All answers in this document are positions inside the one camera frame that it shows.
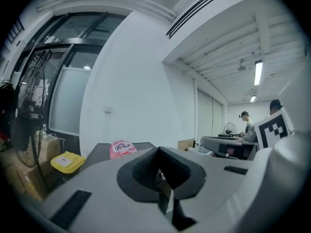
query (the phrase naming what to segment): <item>electric fan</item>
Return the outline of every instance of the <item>electric fan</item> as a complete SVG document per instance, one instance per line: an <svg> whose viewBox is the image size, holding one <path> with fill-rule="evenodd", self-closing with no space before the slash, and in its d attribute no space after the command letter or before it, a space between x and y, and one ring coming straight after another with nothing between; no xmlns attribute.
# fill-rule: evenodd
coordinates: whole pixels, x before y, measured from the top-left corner
<svg viewBox="0 0 311 233"><path fill-rule="evenodd" d="M229 122L224 127L225 134L237 134L237 127L232 123Z"/></svg>
<svg viewBox="0 0 311 233"><path fill-rule="evenodd" d="M47 183L38 161L43 132L43 112L46 96L43 65L28 68L16 88L11 115L11 138L17 158L27 167L37 167L46 188Z"/></svg>

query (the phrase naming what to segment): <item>fluorescent light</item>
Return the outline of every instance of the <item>fluorescent light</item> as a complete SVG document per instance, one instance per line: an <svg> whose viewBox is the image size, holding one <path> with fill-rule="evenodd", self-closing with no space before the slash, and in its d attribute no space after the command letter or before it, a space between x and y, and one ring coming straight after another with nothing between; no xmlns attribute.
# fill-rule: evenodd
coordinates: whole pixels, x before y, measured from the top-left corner
<svg viewBox="0 0 311 233"><path fill-rule="evenodd" d="M263 62L261 60L255 62L255 81L254 85L259 85L262 73Z"/></svg>

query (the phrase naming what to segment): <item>black cap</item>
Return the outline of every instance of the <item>black cap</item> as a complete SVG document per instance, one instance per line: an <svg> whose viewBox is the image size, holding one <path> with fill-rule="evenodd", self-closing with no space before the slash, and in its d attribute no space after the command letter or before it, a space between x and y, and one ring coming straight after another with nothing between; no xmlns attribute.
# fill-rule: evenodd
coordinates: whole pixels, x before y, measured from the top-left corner
<svg viewBox="0 0 311 233"><path fill-rule="evenodd" d="M276 109L280 110L282 107L283 106L281 105L281 102L278 99L274 99L270 103L270 109L276 108Z"/></svg>

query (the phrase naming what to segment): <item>person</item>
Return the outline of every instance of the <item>person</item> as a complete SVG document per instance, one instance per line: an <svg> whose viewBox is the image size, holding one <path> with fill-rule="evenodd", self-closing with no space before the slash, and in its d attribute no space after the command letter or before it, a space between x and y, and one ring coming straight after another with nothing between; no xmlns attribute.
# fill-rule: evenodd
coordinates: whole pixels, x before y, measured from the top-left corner
<svg viewBox="0 0 311 233"><path fill-rule="evenodd" d="M248 132L249 130L249 126L250 125L253 125L254 127L254 121L252 120L252 118L249 116L248 112L247 111L243 111L241 113L241 116L242 117L242 121L246 121L246 128L245 128L245 133Z"/></svg>
<svg viewBox="0 0 311 233"><path fill-rule="evenodd" d="M281 105L280 100L274 99L270 103L270 115L273 115L275 112L278 112L283 105Z"/></svg>

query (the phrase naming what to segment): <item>white fan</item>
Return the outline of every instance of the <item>white fan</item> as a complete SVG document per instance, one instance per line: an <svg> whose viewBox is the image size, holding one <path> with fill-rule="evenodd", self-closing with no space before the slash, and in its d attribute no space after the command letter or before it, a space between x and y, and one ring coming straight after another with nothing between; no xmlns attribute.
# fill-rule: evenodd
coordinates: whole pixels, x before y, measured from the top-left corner
<svg viewBox="0 0 311 233"><path fill-rule="evenodd" d="M225 134L237 134L237 132L237 127L232 122L227 123L224 127Z"/></svg>

